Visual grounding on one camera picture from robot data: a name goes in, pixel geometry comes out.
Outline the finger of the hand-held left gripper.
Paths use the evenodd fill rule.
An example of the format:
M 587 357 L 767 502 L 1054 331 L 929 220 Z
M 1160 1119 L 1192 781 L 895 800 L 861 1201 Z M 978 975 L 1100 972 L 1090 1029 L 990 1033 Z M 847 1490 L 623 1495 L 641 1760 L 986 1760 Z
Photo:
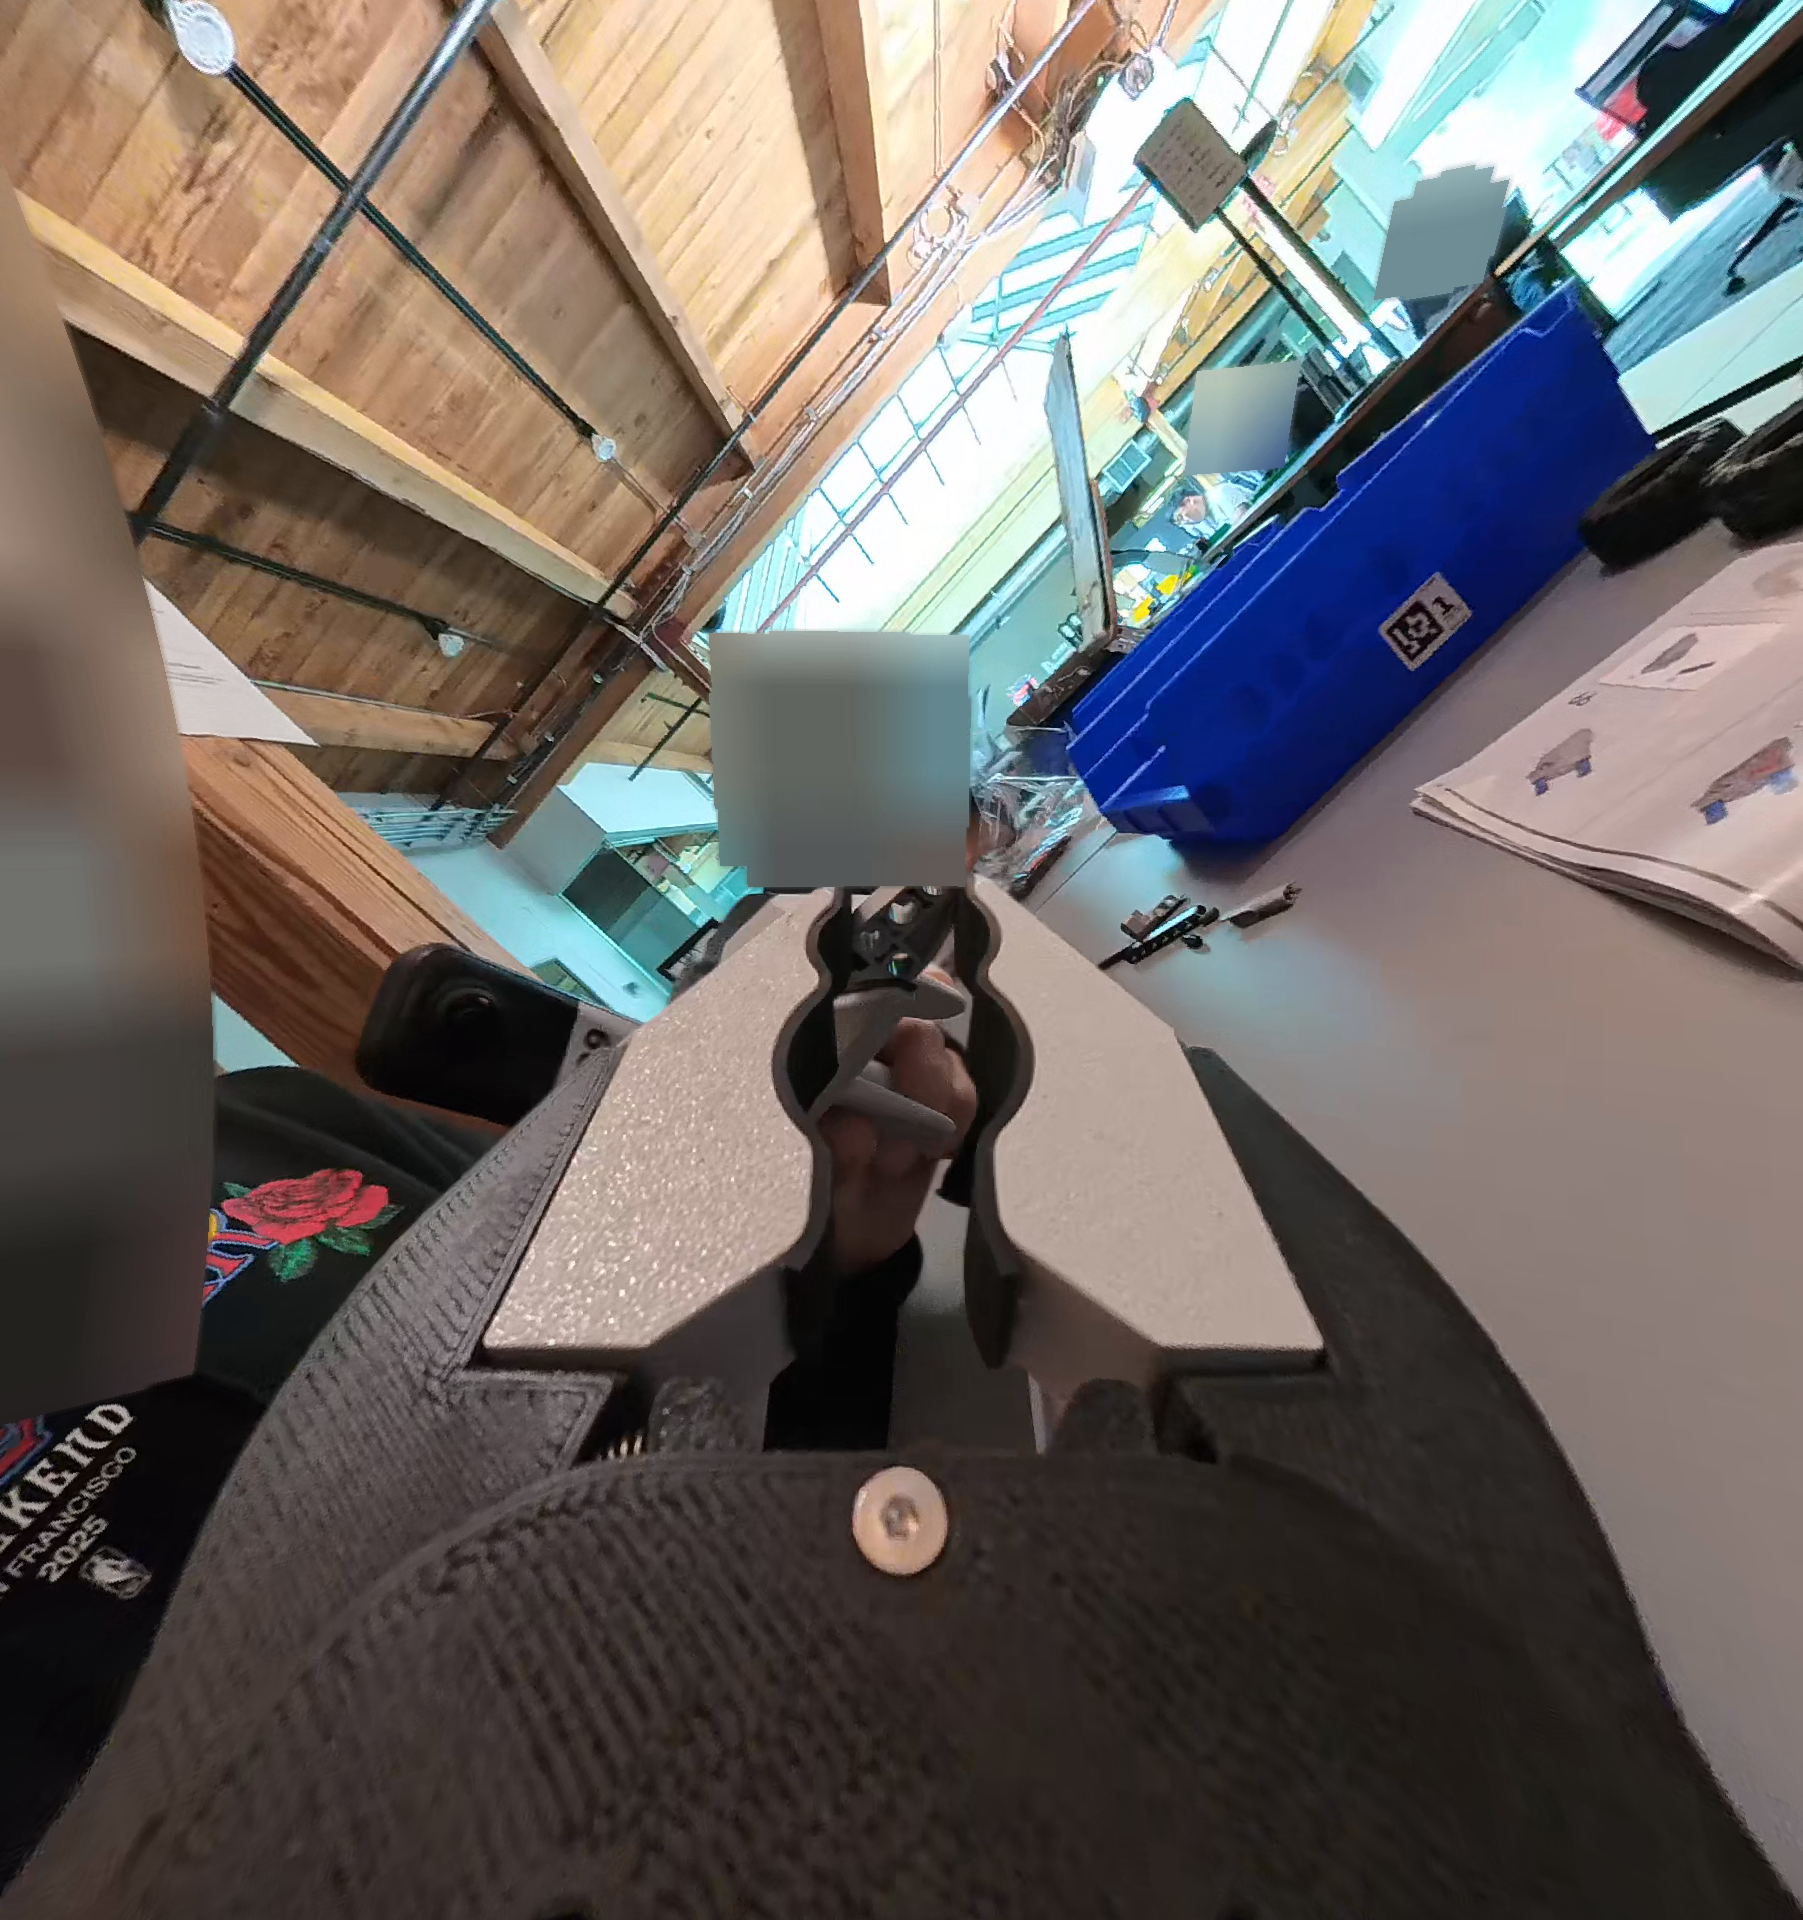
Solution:
M 859 1116 L 891 1140 L 911 1144 L 958 1144 L 960 1130 L 932 1108 L 893 1091 L 887 1083 L 845 1083 L 817 1098 L 817 1117 L 841 1109 Z
M 913 1018 L 915 984 L 869 984 L 835 998 L 835 1089 L 843 1086 L 889 1086 L 891 1074 L 877 1060 L 897 1024 Z

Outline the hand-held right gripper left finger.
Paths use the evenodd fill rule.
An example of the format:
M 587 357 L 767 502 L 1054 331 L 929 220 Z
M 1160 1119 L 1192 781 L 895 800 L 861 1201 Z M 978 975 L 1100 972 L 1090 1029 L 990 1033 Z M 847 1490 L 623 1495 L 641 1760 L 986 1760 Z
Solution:
M 825 1172 L 791 1060 L 831 998 L 849 897 L 777 896 L 623 1046 L 481 1355 L 513 1369 L 779 1373 L 783 1278 L 821 1235 Z

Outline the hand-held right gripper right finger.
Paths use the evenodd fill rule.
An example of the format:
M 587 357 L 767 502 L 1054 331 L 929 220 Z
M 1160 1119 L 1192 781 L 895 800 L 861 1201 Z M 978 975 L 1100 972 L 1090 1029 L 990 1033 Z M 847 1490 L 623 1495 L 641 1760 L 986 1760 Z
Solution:
M 984 1366 L 1048 1396 L 1312 1369 L 1322 1333 L 1172 1028 L 990 879 L 960 899 L 958 972 Z

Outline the white instruction booklet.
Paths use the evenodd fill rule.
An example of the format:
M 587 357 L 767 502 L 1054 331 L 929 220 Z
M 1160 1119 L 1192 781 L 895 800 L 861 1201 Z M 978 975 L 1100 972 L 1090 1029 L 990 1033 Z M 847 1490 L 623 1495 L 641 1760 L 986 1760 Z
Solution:
M 1803 539 L 1734 558 L 1412 809 L 1803 972 Z

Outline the person's left hand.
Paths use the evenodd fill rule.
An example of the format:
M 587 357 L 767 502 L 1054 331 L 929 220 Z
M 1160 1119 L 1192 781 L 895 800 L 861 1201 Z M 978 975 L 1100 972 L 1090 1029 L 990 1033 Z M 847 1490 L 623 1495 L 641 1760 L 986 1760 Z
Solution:
M 901 1019 L 875 1057 L 889 1069 L 891 1089 L 944 1117 L 960 1145 L 976 1096 L 964 1060 L 942 1028 L 930 1019 Z M 849 1280 L 907 1246 L 952 1150 L 927 1151 L 853 1112 L 833 1109 L 817 1128 L 831 1167 L 823 1266 Z

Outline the grey desk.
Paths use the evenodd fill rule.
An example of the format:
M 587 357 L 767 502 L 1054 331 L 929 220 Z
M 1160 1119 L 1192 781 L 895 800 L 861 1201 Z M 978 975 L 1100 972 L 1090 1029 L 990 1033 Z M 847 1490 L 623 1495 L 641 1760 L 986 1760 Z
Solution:
M 1158 896 L 1298 886 L 1116 982 L 1486 1327 L 1803 1906 L 1803 973 L 1410 812 L 1730 558 L 1706 525 L 1616 576 L 1578 559 L 1280 841 L 1228 856 L 1090 821 L 1026 904 L 1098 960 Z

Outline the white paper sign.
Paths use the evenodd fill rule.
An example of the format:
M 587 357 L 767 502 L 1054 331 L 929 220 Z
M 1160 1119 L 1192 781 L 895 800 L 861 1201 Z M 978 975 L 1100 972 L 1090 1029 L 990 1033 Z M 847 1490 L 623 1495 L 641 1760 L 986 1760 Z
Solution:
M 193 625 L 153 584 L 145 597 L 157 638 L 175 726 L 183 738 L 311 748 L 311 733 Z

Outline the wooden post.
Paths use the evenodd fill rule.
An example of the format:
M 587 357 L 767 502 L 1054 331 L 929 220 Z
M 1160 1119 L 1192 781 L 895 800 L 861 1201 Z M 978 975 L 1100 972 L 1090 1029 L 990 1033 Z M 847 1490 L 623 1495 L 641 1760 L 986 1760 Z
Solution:
M 357 1086 L 363 1021 L 411 948 L 525 972 L 287 746 L 187 733 L 181 748 L 211 987 L 291 1063 Z

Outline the grey leaning board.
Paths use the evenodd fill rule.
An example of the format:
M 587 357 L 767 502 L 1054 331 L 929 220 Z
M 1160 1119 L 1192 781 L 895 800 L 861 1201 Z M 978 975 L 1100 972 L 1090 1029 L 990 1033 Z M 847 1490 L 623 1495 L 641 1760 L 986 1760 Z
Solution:
M 1058 525 L 1078 618 L 1082 652 L 1098 649 L 1116 631 L 1118 613 L 1096 475 L 1088 465 L 1070 340 L 1060 331 L 1050 347 L 1042 389 L 1056 471 Z

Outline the person's black printed shirt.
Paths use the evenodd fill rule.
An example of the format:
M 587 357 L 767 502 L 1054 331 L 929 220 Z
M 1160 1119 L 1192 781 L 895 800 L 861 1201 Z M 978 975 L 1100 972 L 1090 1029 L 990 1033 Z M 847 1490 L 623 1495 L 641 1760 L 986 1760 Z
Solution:
M 489 1123 L 227 1072 L 193 1372 L 0 1423 L 0 1895 L 93 1763 L 245 1440 Z

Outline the blue plastic bin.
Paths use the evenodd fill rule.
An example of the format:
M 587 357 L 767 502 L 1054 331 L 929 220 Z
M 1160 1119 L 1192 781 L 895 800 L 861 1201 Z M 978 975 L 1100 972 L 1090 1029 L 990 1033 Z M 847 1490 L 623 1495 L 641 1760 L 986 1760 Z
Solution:
M 1276 839 L 1582 550 L 1650 447 L 1578 286 L 1554 288 L 1080 696 L 1076 778 L 1124 834 Z

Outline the small grey toy brick connector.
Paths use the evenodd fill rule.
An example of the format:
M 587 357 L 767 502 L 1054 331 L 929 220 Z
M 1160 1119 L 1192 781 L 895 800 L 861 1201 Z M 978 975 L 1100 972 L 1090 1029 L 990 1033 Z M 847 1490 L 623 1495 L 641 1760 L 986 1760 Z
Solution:
M 845 992 L 913 987 L 960 924 L 964 886 L 891 886 L 855 894 Z

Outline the black toy brick part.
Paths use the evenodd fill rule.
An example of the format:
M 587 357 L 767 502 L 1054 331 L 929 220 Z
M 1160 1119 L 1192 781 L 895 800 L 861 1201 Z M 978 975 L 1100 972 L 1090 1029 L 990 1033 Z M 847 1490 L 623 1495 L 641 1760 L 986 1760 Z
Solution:
M 1152 908 L 1136 910 L 1120 921 L 1122 943 L 1106 953 L 1096 967 L 1108 972 L 1134 966 L 1170 945 L 1200 948 L 1204 929 L 1218 921 L 1218 912 L 1180 894 L 1158 899 Z

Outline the person's left forearm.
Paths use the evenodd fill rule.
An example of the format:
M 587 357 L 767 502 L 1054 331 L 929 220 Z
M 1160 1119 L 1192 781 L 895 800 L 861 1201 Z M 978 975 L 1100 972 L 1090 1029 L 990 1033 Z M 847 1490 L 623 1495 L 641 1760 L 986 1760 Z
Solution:
M 847 1268 L 821 1251 L 787 1283 L 791 1359 L 769 1383 L 767 1451 L 883 1451 L 899 1314 L 921 1276 L 911 1234 L 883 1259 Z

